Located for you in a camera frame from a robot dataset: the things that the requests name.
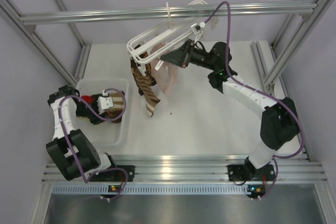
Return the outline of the white plastic clip hanger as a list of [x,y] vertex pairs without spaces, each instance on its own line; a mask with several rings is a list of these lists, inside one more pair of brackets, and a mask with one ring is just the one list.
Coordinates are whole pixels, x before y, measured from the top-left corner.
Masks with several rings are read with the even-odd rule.
[[[128,41],[127,52],[131,60],[145,74],[145,65],[153,59],[173,50],[188,38],[199,41],[208,28],[214,29],[218,24],[218,18],[207,22],[199,20],[202,16],[209,17],[215,8],[204,0],[194,0],[182,7],[172,7],[166,3],[163,8],[166,19]],[[191,25],[200,22],[206,23],[203,33],[194,35]]]

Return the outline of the brown beige striped sock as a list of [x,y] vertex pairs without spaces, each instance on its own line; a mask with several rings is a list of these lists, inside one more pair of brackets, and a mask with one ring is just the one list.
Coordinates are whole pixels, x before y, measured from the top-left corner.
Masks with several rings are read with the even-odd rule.
[[151,74],[151,65],[146,64],[146,74],[143,76],[138,69],[138,65],[131,60],[131,72],[138,87],[138,93],[145,98],[145,106],[148,116],[151,118],[154,114],[155,107],[160,103],[160,99],[152,91],[152,87],[157,84]]

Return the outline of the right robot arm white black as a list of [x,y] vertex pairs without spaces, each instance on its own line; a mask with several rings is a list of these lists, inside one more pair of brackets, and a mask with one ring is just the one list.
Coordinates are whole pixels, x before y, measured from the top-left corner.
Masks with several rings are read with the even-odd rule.
[[229,66],[232,56],[225,42],[217,42],[206,51],[187,39],[182,46],[163,54],[160,59],[180,68],[193,64],[210,70],[207,78],[213,89],[234,98],[260,118],[260,142],[242,165],[229,168],[230,181],[241,185],[273,175],[271,159],[300,132],[294,102],[290,98],[276,99],[244,82]]

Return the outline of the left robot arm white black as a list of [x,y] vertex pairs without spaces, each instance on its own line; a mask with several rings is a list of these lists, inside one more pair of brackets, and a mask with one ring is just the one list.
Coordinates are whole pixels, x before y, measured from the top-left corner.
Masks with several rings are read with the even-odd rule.
[[100,94],[89,99],[81,97],[78,90],[65,85],[51,94],[48,105],[54,114],[54,135],[46,150],[66,180],[85,177],[87,172],[100,170],[106,180],[117,178],[119,169],[111,155],[99,154],[84,132],[76,126],[77,118],[88,119],[98,125],[108,118],[99,111]]

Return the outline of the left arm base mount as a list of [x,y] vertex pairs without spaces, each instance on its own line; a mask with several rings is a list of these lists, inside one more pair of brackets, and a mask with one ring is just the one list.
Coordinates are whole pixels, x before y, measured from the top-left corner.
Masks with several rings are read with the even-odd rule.
[[134,165],[119,165],[93,172],[89,175],[90,182],[132,182],[135,176]]

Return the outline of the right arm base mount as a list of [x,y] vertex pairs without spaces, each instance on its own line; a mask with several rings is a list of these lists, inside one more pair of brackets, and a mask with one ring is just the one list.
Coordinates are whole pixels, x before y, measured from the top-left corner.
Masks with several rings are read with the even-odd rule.
[[249,180],[248,172],[242,164],[228,165],[227,171],[230,182],[246,182]]

